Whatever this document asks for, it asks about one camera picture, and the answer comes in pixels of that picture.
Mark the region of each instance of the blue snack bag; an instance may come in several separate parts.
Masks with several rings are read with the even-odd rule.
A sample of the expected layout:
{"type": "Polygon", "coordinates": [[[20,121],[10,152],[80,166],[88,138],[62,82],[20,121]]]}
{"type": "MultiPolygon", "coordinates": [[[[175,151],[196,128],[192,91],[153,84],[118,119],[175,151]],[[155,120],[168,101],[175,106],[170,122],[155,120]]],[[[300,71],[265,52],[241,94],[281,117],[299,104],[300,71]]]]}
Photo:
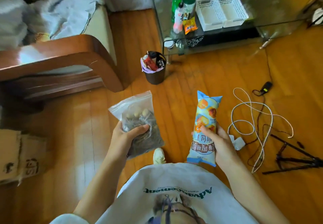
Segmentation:
{"type": "Polygon", "coordinates": [[[194,124],[193,140],[190,152],[187,156],[188,163],[197,164],[204,162],[216,166],[216,153],[214,142],[201,132],[201,126],[216,132],[216,110],[219,107],[222,96],[209,97],[201,91],[197,91],[197,110],[194,124]]]}

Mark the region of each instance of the trash can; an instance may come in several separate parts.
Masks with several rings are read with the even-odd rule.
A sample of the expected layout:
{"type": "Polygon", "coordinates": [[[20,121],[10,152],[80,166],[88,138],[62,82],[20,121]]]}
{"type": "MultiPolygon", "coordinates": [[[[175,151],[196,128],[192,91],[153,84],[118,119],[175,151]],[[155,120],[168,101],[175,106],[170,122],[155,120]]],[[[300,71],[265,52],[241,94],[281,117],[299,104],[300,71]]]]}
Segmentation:
{"type": "Polygon", "coordinates": [[[151,84],[160,84],[161,82],[164,81],[165,78],[165,70],[166,70],[166,58],[163,54],[155,51],[157,53],[157,58],[156,62],[161,60],[164,63],[164,67],[162,69],[158,69],[159,71],[151,71],[151,70],[146,70],[142,69],[146,75],[146,79],[148,80],[149,83],[151,84]]]}

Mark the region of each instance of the storage basket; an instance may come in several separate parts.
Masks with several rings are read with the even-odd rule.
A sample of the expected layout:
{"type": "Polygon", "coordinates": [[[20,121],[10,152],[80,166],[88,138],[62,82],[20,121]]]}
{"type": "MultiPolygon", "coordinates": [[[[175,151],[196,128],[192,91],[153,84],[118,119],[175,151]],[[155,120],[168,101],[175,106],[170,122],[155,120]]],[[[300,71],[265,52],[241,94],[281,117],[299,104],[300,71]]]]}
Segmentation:
{"type": "Polygon", "coordinates": [[[218,0],[196,0],[196,14],[204,31],[220,29],[226,20],[218,0]]]}
{"type": "Polygon", "coordinates": [[[249,18],[240,0],[219,0],[225,15],[224,28],[239,26],[249,18]]]}

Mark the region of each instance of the tripod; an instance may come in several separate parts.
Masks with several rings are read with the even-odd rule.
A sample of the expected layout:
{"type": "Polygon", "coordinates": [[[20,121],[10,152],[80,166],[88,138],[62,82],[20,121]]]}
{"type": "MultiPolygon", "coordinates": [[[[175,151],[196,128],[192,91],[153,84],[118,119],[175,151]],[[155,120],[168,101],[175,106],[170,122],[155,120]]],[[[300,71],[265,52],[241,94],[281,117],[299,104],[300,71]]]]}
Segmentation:
{"type": "Polygon", "coordinates": [[[281,149],[276,154],[276,162],[277,162],[277,165],[279,167],[279,170],[266,171],[266,172],[263,172],[264,175],[268,175],[268,174],[272,174],[272,173],[285,172],[285,171],[291,171],[291,170],[300,170],[300,169],[321,168],[321,167],[323,167],[323,160],[321,160],[320,158],[310,155],[309,153],[305,152],[304,150],[295,147],[294,145],[284,141],[283,139],[280,139],[278,136],[275,136],[273,134],[270,134],[270,136],[272,136],[273,138],[281,141],[282,143],[284,143],[284,145],[281,147],[281,149]],[[311,159],[284,158],[284,157],[282,157],[282,152],[284,151],[284,149],[287,146],[297,150],[298,152],[304,154],[307,157],[310,157],[311,159]],[[296,163],[303,163],[305,165],[283,169],[282,166],[281,166],[281,162],[296,162],[296,163]]]}

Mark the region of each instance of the person's left hand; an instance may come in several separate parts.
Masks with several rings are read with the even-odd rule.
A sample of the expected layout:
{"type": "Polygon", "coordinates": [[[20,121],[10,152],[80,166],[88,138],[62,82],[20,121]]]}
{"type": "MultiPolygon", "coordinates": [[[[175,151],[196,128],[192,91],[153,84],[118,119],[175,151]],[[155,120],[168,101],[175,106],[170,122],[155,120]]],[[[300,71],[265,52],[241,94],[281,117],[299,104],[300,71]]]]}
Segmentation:
{"type": "Polygon", "coordinates": [[[122,122],[119,121],[113,130],[111,144],[107,152],[107,159],[125,163],[131,142],[136,137],[145,133],[149,128],[148,124],[138,126],[129,132],[122,130],[122,122]]]}

